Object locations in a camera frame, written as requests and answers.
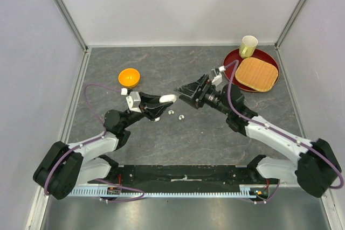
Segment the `white oval case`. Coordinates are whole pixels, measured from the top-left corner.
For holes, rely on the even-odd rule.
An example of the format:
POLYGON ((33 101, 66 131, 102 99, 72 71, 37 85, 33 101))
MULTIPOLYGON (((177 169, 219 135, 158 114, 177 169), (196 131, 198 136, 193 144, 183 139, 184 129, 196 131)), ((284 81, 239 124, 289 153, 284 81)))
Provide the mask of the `white oval case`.
POLYGON ((168 103, 168 102, 175 103, 177 99, 178 99, 178 96, 175 94, 163 95, 159 98, 159 103, 168 103))

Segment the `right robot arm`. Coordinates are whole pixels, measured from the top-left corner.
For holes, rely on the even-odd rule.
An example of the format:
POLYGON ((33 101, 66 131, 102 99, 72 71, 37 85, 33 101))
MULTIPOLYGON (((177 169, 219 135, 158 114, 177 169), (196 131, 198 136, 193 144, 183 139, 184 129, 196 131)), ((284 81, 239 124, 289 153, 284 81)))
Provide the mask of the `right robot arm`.
POLYGON ((265 178, 279 179, 298 184, 316 198, 333 188, 336 179, 340 180, 339 187, 343 186, 341 167, 327 141, 320 138, 311 141, 269 123, 245 105, 238 86, 229 83, 217 90, 204 74, 195 82, 175 88, 175 92, 195 109, 207 104, 227 115, 226 123, 234 132, 258 140, 286 157, 279 160, 257 156, 252 161, 253 166, 247 169, 250 182, 257 184, 265 178))

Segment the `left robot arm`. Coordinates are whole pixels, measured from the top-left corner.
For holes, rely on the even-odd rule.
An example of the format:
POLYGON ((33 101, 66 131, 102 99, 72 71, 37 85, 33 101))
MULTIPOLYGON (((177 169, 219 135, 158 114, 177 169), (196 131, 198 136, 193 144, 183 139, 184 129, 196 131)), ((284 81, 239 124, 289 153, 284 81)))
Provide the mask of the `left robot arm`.
POLYGON ((107 157, 108 152, 123 147, 129 137, 128 127, 141 119, 158 121, 167 108, 177 100, 175 94, 149 95, 131 92, 126 96, 128 108, 111 109, 105 113, 103 132, 85 141, 66 144, 55 142, 33 174, 33 181, 46 195, 61 200, 72 190, 91 180, 113 183, 118 178, 117 163, 107 157))

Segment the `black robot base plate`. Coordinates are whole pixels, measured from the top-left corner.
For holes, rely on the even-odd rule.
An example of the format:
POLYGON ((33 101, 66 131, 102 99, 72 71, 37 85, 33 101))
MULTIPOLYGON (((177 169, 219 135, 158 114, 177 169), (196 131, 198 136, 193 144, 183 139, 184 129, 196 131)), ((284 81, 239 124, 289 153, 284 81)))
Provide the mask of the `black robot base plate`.
POLYGON ((225 192, 278 182, 263 178, 252 166, 235 165, 119 165, 105 180, 144 192, 225 192))

